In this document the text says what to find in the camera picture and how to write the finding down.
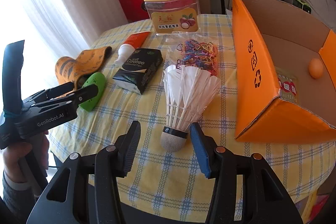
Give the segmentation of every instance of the orange ball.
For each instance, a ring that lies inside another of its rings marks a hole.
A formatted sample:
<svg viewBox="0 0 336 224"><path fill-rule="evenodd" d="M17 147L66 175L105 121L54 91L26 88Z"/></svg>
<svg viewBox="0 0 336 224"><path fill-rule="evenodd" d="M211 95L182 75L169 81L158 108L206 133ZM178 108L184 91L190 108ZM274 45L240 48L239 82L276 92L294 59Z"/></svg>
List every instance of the orange ball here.
<svg viewBox="0 0 336 224"><path fill-rule="evenodd" d="M309 62L308 70L311 77L318 79L323 75L324 65L318 58L312 58Z"/></svg>

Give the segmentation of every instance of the badminton shuttlecock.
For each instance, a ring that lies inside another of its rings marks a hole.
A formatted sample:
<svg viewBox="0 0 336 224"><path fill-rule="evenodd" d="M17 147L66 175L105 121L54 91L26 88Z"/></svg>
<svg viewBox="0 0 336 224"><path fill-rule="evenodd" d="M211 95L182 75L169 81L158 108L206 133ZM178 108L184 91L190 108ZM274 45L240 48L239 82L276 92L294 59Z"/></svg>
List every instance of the badminton shuttlecock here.
<svg viewBox="0 0 336 224"><path fill-rule="evenodd" d="M220 80L207 70L193 66L168 66L163 83L167 100L167 120L161 145L169 152L185 144L187 130L196 122L218 92Z"/></svg>

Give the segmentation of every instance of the rubber band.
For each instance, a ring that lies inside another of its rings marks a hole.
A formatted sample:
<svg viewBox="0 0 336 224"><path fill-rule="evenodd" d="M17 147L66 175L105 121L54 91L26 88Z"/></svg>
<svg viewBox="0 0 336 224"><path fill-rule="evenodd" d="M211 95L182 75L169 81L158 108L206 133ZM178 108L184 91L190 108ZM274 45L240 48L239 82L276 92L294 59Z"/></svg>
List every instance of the rubber band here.
<svg viewBox="0 0 336 224"><path fill-rule="evenodd" d="M177 60L176 66L194 66L207 70L211 75L217 75L217 47L211 42L197 42L194 39L186 40L177 45L182 58Z"/></svg>
<svg viewBox="0 0 336 224"><path fill-rule="evenodd" d="M17 118L22 114L22 111L20 111L20 113L13 113L10 112L9 110L3 109L3 116L5 118Z"/></svg>

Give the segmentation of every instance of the yellow plaid tablecloth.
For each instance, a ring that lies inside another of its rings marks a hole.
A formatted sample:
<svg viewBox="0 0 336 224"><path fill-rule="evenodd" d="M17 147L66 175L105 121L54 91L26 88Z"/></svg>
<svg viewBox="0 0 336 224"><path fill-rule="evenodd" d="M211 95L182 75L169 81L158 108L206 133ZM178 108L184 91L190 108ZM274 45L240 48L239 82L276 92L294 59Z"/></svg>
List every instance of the yellow plaid tablecloth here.
<svg viewBox="0 0 336 224"><path fill-rule="evenodd" d="M335 165L335 143L282 145L241 143L234 140L237 85L236 59L231 17L201 15L201 32L218 37L220 93L204 111L200 125L206 135L233 153L250 156L261 153L297 202L317 189ZM93 48L111 46L113 55L102 69L107 78L99 104L91 112L78 108L78 118L50 131L50 148L62 161L72 152L97 153L125 134L133 120L141 123L141 138L132 171L118 179L122 202L165 218L204 222L214 180L200 172L190 138L182 150L166 152L160 145L166 121L166 99L161 85L162 68L143 95L124 90L113 82L117 49L132 33L152 31L142 47L161 50L165 58L165 37L156 36L150 20L139 21L106 31ZM236 217L242 211L241 180L237 183Z"/></svg>

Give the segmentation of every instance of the recycling symbol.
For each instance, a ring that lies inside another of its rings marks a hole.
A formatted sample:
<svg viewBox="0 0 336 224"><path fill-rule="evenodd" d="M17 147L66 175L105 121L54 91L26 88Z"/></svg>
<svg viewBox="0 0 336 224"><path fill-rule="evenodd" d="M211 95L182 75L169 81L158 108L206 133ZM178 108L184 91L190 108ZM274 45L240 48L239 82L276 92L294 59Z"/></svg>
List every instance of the recycling symbol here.
<svg viewBox="0 0 336 224"><path fill-rule="evenodd" d="M248 44L248 50L249 50L249 53L251 53L252 52L252 49L253 49L253 41L252 41L252 39L250 39L250 41L249 41L249 44Z"/></svg>
<svg viewBox="0 0 336 224"><path fill-rule="evenodd" d="M256 73L255 73L254 87L258 88L260 86L260 82L261 82L260 70L257 70Z"/></svg>

